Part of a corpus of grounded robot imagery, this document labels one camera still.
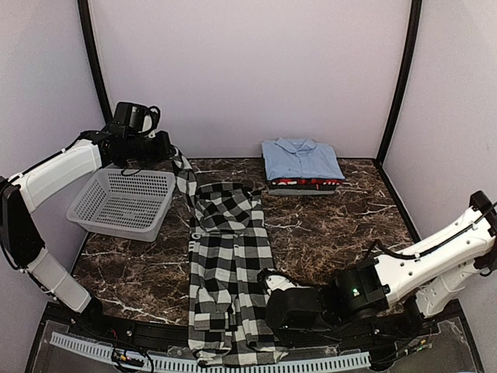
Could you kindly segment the black white plaid shirt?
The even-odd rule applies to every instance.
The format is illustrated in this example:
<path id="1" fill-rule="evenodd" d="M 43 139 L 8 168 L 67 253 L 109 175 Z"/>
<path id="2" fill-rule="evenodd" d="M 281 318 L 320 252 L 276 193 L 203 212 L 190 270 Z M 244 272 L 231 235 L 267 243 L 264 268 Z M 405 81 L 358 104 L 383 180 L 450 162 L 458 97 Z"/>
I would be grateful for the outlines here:
<path id="1" fill-rule="evenodd" d="M 188 344 L 201 367 L 277 364 L 287 349 L 266 325 L 269 296 L 257 276 L 274 268 L 262 194 L 242 183 L 200 185 L 172 157 L 189 221 Z"/>

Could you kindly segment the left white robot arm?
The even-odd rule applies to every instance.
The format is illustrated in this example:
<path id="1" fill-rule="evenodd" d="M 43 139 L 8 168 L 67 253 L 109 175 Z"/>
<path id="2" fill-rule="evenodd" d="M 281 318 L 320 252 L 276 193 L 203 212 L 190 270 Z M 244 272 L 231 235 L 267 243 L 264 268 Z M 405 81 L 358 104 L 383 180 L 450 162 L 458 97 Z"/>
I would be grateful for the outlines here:
<path id="1" fill-rule="evenodd" d="M 93 339 L 109 333 L 100 300 L 49 253 L 32 219 L 47 199 L 81 177 L 114 165 L 150 166 L 169 159 L 169 135 L 158 129 L 157 106 L 120 102 L 101 131 L 83 131 L 68 147 L 22 173 L 1 179 L 1 248 L 13 270 L 26 272 L 49 295 L 80 314 L 78 324 Z"/>

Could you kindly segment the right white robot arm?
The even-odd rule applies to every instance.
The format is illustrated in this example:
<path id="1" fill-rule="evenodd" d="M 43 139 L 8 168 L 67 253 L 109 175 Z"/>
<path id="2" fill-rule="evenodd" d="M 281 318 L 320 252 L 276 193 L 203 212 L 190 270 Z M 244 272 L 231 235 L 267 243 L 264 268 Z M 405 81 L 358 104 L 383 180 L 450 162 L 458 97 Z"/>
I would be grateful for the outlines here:
<path id="1" fill-rule="evenodd" d="M 496 205 L 479 190 L 464 213 L 446 228 L 394 252 L 375 240 L 356 264 L 336 272 L 325 286 L 299 284 L 285 274 L 261 270 L 269 296 L 266 325 L 282 340 L 287 331 L 340 333 L 372 322 L 398 302 L 405 310 L 396 330 L 412 337 L 441 313 L 473 275 L 496 271 Z"/>

